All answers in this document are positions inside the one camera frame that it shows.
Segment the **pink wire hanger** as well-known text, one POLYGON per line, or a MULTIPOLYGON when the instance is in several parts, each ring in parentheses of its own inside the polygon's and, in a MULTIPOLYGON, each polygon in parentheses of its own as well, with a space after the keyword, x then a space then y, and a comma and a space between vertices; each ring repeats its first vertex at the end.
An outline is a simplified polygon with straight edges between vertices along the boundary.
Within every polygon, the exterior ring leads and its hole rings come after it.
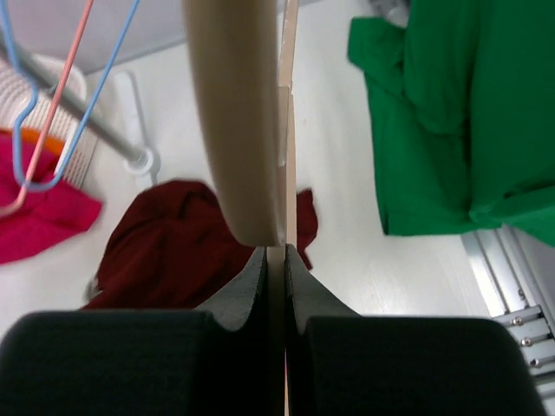
MULTIPOLYGON (((32 153, 31 160, 29 161, 29 165, 27 167, 27 171, 25 173, 23 183, 20 185, 20 191, 17 194, 16 198, 10 204, 3 206, 1 208, 2 217, 6 217, 15 213, 23 206, 24 200, 28 194, 28 190, 30 188, 30 185, 36 170, 36 166, 42 154, 44 140, 49 133, 52 121, 56 115, 56 110, 62 99, 62 93, 67 83, 67 80, 69 78, 71 69, 73 67, 73 63, 74 63, 77 51, 79 49, 80 42, 82 40, 82 36, 86 28, 87 21, 94 2, 95 2, 94 0, 89 0, 86 2, 86 5, 84 6, 81 19, 79 21, 79 24, 75 32, 74 39, 71 43, 68 55, 66 57, 66 60, 62 68, 60 81, 57 82, 57 84, 55 85, 54 95, 53 95, 53 98, 51 99, 49 112, 45 120, 45 123, 42 126, 42 130, 40 131, 41 132, 40 138, 36 142, 36 146, 32 153)), ((21 65, 19 64, 19 61, 17 58, 16 44, 15 44, 15 41, 13 40, 13 36, 12 36, 13 32, 11 28, 10 16, 9 16, 9 12, 7 10, 7 5, 5 4, 5 1, 1 2, 1 15, 2 15, 1 18, 3 21, 3 36, 6 42, 6 48, 8 50, 8 57, 10 59, 10 62, 12 63, 13 68, 16 70, 19 70, 21 65)), ((20 134, 21 123, 27 118, 29 113, 34 109, 37 98, 38 98, 38 90, 36 86, 33 86, 31 88, 31 97, 29 100, 29 105, 23 110, 22 115, 18 119, 16 119, 16 123, 14 124, 12 129, 12 145, 14 147, 12 149, 12 156, 14 157, 14 162, 16 164, 18 164, 21 161, 21 157, 19 156, 19 151, 21 150, 21 134, 20 134)))

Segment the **green t shirt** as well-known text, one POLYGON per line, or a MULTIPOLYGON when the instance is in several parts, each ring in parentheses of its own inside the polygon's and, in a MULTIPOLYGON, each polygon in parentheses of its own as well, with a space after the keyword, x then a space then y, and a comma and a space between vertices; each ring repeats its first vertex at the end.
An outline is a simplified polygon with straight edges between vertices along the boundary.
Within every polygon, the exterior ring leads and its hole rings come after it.
POLYGON ((554 242, 554 4, 413 1, 350 24, 389 236, 507 225, 554 242))

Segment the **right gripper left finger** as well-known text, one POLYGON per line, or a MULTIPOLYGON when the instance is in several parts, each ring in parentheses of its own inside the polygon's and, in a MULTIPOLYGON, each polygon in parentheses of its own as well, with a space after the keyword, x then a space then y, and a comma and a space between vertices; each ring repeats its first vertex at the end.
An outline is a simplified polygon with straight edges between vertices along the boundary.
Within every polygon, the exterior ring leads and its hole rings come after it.
POLYGON ((1 344, 4 415, 265 415, 266 253, 196 309, 49 311, 1 344))

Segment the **pink t shirt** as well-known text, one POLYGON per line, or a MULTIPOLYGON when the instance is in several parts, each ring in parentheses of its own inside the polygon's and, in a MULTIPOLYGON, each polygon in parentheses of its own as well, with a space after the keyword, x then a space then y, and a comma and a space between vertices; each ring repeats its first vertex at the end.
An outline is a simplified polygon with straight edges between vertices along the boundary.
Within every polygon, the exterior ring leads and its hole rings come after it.
MULTIPOLYGON (((33 181, 51 180, 59 155, 42 150, 33 181)), ((19 192, 12 172, 11 133, 1 129, 1 207, 19 192)), ((64 180, 44 193, 30 193, 15 213, 1 216, 1 264, 33 257, 88 231, 101 213, 102 202, 64 180)))

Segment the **blue wire hanger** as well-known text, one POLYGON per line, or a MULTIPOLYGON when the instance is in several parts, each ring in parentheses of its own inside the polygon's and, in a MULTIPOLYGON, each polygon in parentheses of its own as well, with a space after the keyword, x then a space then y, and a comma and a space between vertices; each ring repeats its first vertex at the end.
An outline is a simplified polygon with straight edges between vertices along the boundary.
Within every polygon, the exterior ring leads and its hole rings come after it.
POLYGON ((1 3, 1 122, 12 130, 12 171, 17 197, 46 192, 65 179, 81 186, 97 140, 112 147, 124 160, 138 184, 152 184, 153 152, 147 147, 144 127, 130 75, 114 78, 125 103, 123 122, 131 137, 126 139, 94 110, 139 4, 133 2, 115 46, 90 101, 84 100, 85 82, 74 65, 75 56, 92 10, 88 2, 75 39, 63 62, 32 55, 15 40, 6 2, 1 3), (48 182, 32 179, 48 137, 62 142, 61 155, 48 182))

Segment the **orange t shirt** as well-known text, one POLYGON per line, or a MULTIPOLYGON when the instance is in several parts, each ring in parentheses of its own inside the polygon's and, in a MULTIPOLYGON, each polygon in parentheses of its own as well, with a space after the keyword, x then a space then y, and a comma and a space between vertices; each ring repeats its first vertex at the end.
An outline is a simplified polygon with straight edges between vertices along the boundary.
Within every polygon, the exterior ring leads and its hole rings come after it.
MULTIPOLYGON (((22 127, 20 129, 20 134, 23 141, 35 144, 39 140, 41 132, 33 128, 22 127)), ((43 148, 52 153, 60 154, 64 145, 65 142, 63 140, 60 140, 52 135, 47 135, 44 140, 43 148)))

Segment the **maroon t shirt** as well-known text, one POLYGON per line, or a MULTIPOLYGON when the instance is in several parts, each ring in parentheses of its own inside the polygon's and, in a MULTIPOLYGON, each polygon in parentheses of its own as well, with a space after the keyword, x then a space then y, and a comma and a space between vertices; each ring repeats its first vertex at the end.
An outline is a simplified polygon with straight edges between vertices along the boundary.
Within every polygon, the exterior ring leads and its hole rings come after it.
POLYGON ((213 191, 172 180, 139 194, 115 227, 86 309, 192 309, 231 281, 254 249, 229 231, 213 191))

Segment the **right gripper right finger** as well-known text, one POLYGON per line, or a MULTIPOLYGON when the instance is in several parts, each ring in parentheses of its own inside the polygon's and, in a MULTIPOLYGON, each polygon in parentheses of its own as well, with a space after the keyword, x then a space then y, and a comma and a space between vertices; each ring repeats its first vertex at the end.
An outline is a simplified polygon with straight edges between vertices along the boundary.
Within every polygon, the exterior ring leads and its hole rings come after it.
POLYGON ((293 415, 542 415, 515 340, 482 318, 362 316, 285 250, 293 415))

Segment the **beige wooden hanger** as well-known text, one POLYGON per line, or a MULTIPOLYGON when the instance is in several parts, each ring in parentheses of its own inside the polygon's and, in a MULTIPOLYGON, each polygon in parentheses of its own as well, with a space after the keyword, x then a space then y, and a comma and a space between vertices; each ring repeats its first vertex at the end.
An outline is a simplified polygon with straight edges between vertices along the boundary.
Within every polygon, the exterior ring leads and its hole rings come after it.
POLYGON ((285 247, 297 241, 292 93, 298 3, 186 1, 193 85, 206 155, 233 236, 267 259, 269 412, 287 398, 285 247))

